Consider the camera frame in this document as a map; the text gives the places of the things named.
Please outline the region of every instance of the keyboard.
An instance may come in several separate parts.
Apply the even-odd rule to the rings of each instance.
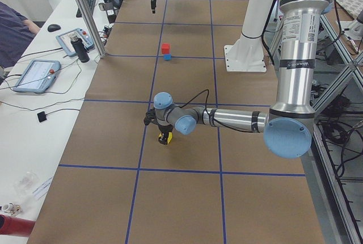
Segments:
[[[93,14],[93,10],[95,9],[96,0],[86,0],[88,7],[91,11],[91,14]],[[78,9],[77,14],[75,15],[77,18],[82,17],[81,11]]]

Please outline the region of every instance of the red cube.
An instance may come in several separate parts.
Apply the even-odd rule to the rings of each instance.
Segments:
[[[161,45],[162,54],[170,54],[170,44],[164,43]]]

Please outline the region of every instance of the black mouse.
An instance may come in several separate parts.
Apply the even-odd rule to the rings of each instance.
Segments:
[[[49,32],[57,31],[57,30],[60,30],[60,29],[61,29],[61,26],[59,24],[50,24],[48,26],[48,31]]]

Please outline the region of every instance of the person's arm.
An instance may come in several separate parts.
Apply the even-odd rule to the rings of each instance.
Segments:
[[[37,33],[40,31],[40,27],[38,27],[33,21],[30,20],[23,20],[23,24],[25,24],[30,32],[32,32],[34,35],[37,35]]]

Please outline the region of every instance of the white desk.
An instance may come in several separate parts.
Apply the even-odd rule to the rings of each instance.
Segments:
[[[98,30],[102,31],[103,27],[108,25],[108,20],[105,12],[99,10],[97,6],[99,2],[100,0],[96,1],[93,16]],[[87,30],[83,19],[75,17],[77,8],[75,0],[62,0],[24,54],[59,48],[56,35],[77,27]],[[48,25],[53,23],[59,24],[61,30],[48,32]],[[72,64],[77,58],[63,58],[63,56],[65,56],[63,50],[27,56],[14,66],[9,75],[21,74],[33,58],[59,60],[62,67]],[[77,81],[66,94],[20,94],[10,89],[4,89],[0,90],[0,100],[16,106],[35,109],[56,102],[83,98],[97,67],[95,59],[96,61],[99,59],[95,49],[90,52],[89,56],[89,62],[85,64],[79,62],[79,65],[73,63],[60,71],[55,83],[47,90],[52,92],[66,91],[81,68],[82,72]],[[16,80],[17,77],[7,79],[10,85],[14,85]],[[1,84],[0,89],[5,87],[8,87],[6,82]],[[39,123],[37,113],[40,111],[49,113],[62,108],[80,109],[82,103],[81,100],[73,101],[37,111],[21,110],[0,103],[0,156],[2,160],[0,205],[6,203],[20,204],[23,213],[17,217],[36,220],[45,196],[38,201],[31,195],[20,197],[13,188],[14,182],[20,180],[27,171],[38,176],[39,182],[36,186],[54,175],[78,116],[78,111],[59,111],[49,115],[47,121]],[[0,244],[26,242],[27,238],[0,235]]]

